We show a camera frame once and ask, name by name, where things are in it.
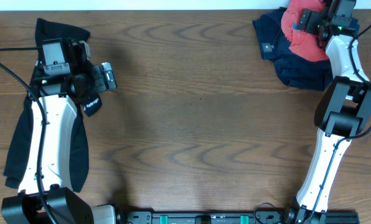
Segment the black t-shirt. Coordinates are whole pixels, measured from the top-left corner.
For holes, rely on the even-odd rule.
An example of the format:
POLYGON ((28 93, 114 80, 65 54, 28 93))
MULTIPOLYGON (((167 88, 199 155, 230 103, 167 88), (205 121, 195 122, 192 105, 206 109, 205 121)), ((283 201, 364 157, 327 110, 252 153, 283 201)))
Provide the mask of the black t-shirt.
MULTIPOLYGON (((81 27, 49 22, 38 18, 35 27, 35 43, 40 47, 44 40, 69 38, 87 41, 90 32, 81 27)), ((11 144, 9 146, 6 165, 3 175, 6 176, 6 186, 18 189, 29 159, 33 113, 32 100, 27 96, 24 99, 24 109, 17 122, 11 144)), ((83 116, 93 116, 102 106, 99 95, 76 104, 77 117, 73 124, 70 147, 70 180, 74 192, 80 192, 87 179, 89 171, 89 150, 87 134, 83 123, 83 116)))

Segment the red soccer t-shirt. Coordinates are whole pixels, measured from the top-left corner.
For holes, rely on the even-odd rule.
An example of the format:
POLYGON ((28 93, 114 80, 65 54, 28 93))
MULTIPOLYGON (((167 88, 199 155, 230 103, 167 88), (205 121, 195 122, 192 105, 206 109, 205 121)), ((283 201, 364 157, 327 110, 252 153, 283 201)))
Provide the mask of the red soccer t-shirt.
POLYGON ((290 0, 290 4, 281 19, 283 34, 291 42, 290 51, 310 62, 327 60, 328 56, 325 50, 318 47, 316 35, 296 30, 293 25, 299 23, 304 9, 322 12, 324 5, 321 0, 290 0))

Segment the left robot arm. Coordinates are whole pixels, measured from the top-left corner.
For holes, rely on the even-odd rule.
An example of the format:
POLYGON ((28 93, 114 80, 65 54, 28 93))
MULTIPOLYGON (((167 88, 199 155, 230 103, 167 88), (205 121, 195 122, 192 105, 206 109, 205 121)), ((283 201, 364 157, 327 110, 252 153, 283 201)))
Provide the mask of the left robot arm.
POLYGON ((4 198, 7 223, 116 223, 112 205, 91 207, 73 192, 70 145, 77 103, 99 104, 99 93, 117 87, 110 63, 90 63, 82 40, 50 39, 27 85, 32 100, 32 140, 18 195, 4 198))

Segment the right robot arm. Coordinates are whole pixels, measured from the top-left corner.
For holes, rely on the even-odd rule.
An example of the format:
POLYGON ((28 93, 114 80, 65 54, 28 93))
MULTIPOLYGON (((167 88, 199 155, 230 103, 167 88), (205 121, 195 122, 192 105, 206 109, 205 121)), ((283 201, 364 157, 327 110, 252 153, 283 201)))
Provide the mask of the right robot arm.
POLYGON ((358 223, 357 212, 330 212, 329 193, 352 140, 371 132, 371 81, 358 55, 362 33, 353 22, 355 1, 326 1, 322 12, 305 9, 295 25, 318 37, 333 80, 314 115, 317 142, 306 179, 280 223, 358 223))

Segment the folded navy blue clothes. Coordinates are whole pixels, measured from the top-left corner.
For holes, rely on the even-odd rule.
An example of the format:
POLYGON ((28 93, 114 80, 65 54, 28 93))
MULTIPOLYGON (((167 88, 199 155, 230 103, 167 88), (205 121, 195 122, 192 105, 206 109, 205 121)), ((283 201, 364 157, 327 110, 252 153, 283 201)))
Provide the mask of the folded navy blue clothes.
POLYGON ((329 60, 310 62, 294 54, 291 42, 281 30, 286 8, 281 7, 252 21, 263 60, 270 61, 279 80, 286 86, 323 91, 332 81, 329 60))

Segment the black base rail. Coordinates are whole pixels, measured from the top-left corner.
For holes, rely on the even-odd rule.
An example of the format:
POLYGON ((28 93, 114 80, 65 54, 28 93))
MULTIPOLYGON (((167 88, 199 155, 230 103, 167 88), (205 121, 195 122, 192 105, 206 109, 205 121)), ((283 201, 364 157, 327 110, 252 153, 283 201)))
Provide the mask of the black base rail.
POLYGON ((256 209, 254 212, 209 213, 209 212, 121 212, 112 205, 100 205, 92 208, 95 223, 122 224, 285 224, 285 223, 326 223, 359 224, 356 212, 318 213, 309 219, 307 215, 298 215, 292 208, 286 211, 256 209))

